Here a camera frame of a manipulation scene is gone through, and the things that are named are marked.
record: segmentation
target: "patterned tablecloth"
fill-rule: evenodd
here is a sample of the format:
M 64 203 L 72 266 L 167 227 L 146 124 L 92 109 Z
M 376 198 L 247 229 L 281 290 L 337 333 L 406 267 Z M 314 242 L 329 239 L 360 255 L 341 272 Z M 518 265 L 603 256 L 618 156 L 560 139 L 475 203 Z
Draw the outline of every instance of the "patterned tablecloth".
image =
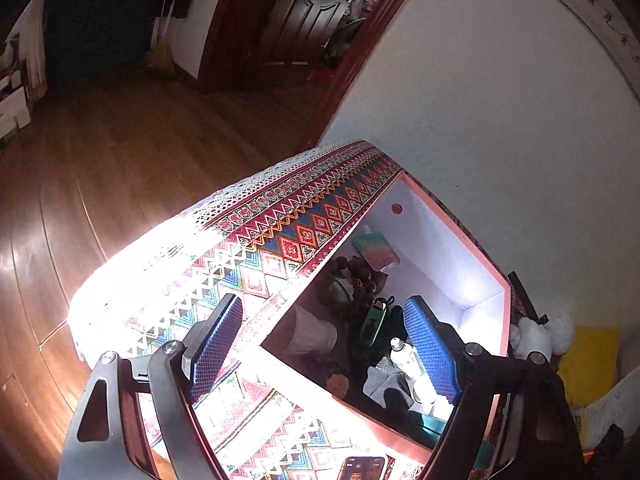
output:
M 205 434 L 231 478 L 323 480 L 332 461 L 363 444 L 245 376 L 239 357 L 270 332 L 401 171 L 367 142 L 347 142 L 294 156 L 193 205 L 80 288 L 68 318 L 79 356 L 93 365 L 109 349 L 151 354 L 207 319 L 225 293 L 239 296 L 242 327 L 196 407 Z M 166 455 L 150 397 L 142 396 L 142 409 L 152 447 Z M 416 466 L 394 468 L 394 476 L 410 478 Z

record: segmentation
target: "blue gripper pad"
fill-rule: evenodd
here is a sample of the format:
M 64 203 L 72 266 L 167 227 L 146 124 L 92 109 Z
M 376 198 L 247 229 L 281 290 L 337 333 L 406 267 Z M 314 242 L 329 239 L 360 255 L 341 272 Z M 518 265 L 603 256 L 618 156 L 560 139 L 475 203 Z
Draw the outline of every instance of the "blue gripper pad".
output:
M 182 371 L 190 380 L 191 402 L 208 394 L 242 325 L 242 301 L 225 294 L 206 321 L 193 325 L 184 338 Z
M 436 393 L 453 404 L 462 390 L 456 375 L 456 362 L 444 345 L 435 325 L 438 319 L 421 296 L 404 302 L 404 327 L 418 351 Z

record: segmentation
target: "textured blue pad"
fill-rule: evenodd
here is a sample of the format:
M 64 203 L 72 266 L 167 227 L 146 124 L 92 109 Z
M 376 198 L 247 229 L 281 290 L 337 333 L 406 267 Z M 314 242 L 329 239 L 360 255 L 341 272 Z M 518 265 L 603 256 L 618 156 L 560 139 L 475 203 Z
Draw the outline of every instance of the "textured blue pad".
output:
M 220 302 L 223 308 L 222 312 L 215 310 L 211 317 L 217 317 L 212 327 L 209 328 L 210 335 L 202 334 L 206 341 L 201 344 L 202 351 L 194 356 L 191 365 L 191 379 L 193 386 L 191 387 L 191 398 L 193 402 L 208 394 L 214 387 L 218 372 L 225 361 L 225 357 L 231 348 L 240 325 L 242 324 L 242 301 L 237 296 L 228 298 L 225 303 L 226 296 Z
M 438 337 L 430 319 L 436 320 L 436 317 L 420 296 L 412 296 L 404 302 L 404 327 L 411 342 L 436 393 L 447 397 L 453 404 L 462 392 L 456 376 L 456 362 Z

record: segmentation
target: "door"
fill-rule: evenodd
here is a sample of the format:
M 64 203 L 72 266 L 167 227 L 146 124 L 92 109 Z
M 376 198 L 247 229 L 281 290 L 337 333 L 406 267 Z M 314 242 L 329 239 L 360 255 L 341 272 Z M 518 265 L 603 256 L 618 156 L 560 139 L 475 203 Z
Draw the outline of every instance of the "door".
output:
M 301 84 L 309 76 L 350 0 L 277 0 L 260 40 L 258 64 L 268 82 Z

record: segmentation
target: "metal screw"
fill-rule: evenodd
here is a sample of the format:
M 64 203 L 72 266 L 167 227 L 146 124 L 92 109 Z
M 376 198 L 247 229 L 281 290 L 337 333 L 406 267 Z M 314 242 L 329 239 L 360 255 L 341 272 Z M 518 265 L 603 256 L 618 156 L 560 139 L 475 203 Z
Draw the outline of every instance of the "metal screw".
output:
M 165 354 L 175 354 L 179 352 L 182 348 L 182 343 L 180 341 L 176 341 L 175 339 L 168 341 L 162 345 L 162 350 L 164 350 Z
M 529 358 L 531 359 L 532 363 L 535 363 L 537 365 L 543 365 L 544 363 L 546 363 L 545 356 L 540 352 L 531 352 Z
M 100 356 L 100 362 L 103 365 L 108 365 L 109 363 L 113 362 L 117 357 L 116 352 L 114 352 L 113 350 L 107 350 L 104 354 L 102 354 Z
M 465 352 L 469 355 L 480 355 L 482 353 L 482 347 L 478 343 L 467 343 L 465 345 Z

